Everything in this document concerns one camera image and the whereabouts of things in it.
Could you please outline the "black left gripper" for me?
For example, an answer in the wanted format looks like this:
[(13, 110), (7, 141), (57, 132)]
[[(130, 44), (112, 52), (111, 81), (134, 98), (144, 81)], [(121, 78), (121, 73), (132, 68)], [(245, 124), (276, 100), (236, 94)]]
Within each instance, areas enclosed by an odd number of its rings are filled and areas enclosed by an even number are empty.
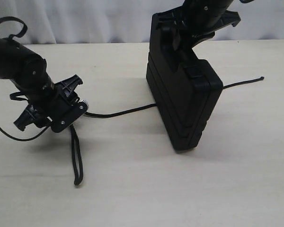
[(28, 105), (14, 121), (14, 125), (24, 131), (28, 125), (38, 128), (50, 126), (55, 133), (60, 133), (71, 126), (88, 110), (88, 102), (80, 99), (75, 89), (83, 81), (78, 75), (53, 83), (49, 76), (41, 82), (28, 88), (17, 87), (19, 92), (13, 94), (13, 99), (24, 101)]

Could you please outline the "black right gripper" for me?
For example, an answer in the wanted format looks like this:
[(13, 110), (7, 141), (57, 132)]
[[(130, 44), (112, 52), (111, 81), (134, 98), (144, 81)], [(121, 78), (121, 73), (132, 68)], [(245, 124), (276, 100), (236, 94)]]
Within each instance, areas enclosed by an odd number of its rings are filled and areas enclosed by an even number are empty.
[(153, 15), (154, 29), (167, 32), (172, 46), (196, 46), (214, 37), (226, 26), (235, 27), (241, 18), (229, 11), (228, 4), (183, 4), (180, 7)]

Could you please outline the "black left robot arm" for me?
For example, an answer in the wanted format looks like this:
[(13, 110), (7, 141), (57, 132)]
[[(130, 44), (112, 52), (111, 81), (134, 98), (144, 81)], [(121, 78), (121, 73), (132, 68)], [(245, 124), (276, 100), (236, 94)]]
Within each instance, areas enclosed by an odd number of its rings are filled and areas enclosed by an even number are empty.
[(54, 83), (46, 68), (47, 62), (39, 54), (14, 40), (0, 39), (0, 79), (10, 80), (18, 89), (10, 99), (28, 102), (14, 121), (21, 131), (34, 124), (38, 128), (50, 126), (59, 133), (89, 108), (88, 102), (75, 92), (83, 83), (78, 75)]

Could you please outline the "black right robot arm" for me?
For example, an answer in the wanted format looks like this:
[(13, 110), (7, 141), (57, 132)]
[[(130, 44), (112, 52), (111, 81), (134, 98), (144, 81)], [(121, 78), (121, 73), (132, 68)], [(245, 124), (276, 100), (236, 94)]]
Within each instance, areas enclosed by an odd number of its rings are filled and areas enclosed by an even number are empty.
[(152, 16), (150, 42), (163, 38), (174, 50), (184, 46), (195, 47), (211, 39), (215, 32), (226, 26), (235, 27), (241, 18), (229, 11), (231, 0), (186, 0), (176, 8)]

